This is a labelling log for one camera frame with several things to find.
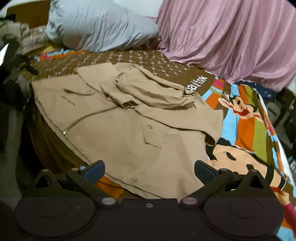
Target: bedsheet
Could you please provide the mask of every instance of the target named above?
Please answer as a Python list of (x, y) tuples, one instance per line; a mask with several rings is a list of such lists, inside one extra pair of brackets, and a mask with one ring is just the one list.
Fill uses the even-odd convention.
[[(33, 62), (32, 66), (40, 71), (40, 75), (33, 76), (22, 72), (28, 80), (49, 78), (53, 76), (73, 74), (79, 66), (104, 62), (133, 62), (139, 64), (153, 74), (169, 81), (184, 85), (190, 90), (198, 92), (203, 99), (214, 109), (222, 109), (224, 113), (223, 133), (219, 141), (220, 147), (231, 148), (234, 151), (243, 151), (245, 155), (254, 158), (253, 167), (259, 169), (268, 167), (269, 170), (278, 170), (282, 177), (280, 185), (283, 191), (290, 194), (290, 200), (295, 206), (296, 191), (293, 189), (293, 179), (288, 167), (287, 159), (283, 154), (276, 133), (270, 124), (260, 95), (248, 86), (230, 85), (208, 71), (193, 66), (181, 65), (169, 61), (156, 51), (110, 51), (107, 53), (83, 53), (67, 56), (60, 59), (51, 59), (42, 62)], [(85, 163), (55, 135), (44, 121), (42, 115), (35, 109), (34, 120), (31, 123), (30, 135), (34, 149), (47, 168), (53, 172), (65, 171), (72, 167), (81, 167)], [(218, 156), (216, 147), (207, 148), (209, 161)], [(271, 183), (273, 177), (265, 175)], [(118, 200), (123, 198), (141, 198), (124, 189), (124, 183), (105, 175), (96, 186)], [(279, 237), (292, 240), (293, 232), (284, 220)]]

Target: pocket flap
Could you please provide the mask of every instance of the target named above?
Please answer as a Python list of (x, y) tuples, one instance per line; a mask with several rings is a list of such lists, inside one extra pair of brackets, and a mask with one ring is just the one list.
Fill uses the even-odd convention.
[(145, 142), (161, 149), (169, 127), (151, 119), (144, 120), (142, 125)]

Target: pink satin fabric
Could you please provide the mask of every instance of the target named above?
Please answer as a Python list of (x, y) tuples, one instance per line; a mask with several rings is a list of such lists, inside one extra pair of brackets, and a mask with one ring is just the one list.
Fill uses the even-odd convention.
[(159, 50), (235, 83), (280, 91), (296, 74), (296, 9), (287, 0), (164, 0)]

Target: cartoon monkey ear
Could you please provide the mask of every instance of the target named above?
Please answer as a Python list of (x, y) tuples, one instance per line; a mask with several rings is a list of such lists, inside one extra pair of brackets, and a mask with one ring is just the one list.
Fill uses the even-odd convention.
[(221, 105), (223, 105), (224, 107), (227, 107), (228, 109), (233, 107), (233, 104), (224, 98), (218, 98), (218, 101), (220, 102)]

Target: zipper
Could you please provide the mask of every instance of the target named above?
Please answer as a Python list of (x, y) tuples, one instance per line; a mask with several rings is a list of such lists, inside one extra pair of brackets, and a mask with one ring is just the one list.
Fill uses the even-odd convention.
[(77, 120), (75, 120), (74, 122), (72, 122), (64, 131), (63, 131), (63, 135), (65, 135), (69, 130), (71, 130), (74, 126), (76, 126), (79, 122), (81, 122), (82, 120), (92, 116), (92, 115), (96, 115), (96, 114), (100, 114), (100, 113), (104, 113), (106, 111), (109, 111), (109, 110), (114, 110), (118, 108), (118, 106), (113, 106), (113, 107), (110, 107), (108, 109), (105, 109), (105, 110), (101, 110), (101, 111), (97, 111), (97, 112), (93, 112), (91, 114), (88, 114), (88, 115), (85, 115)]

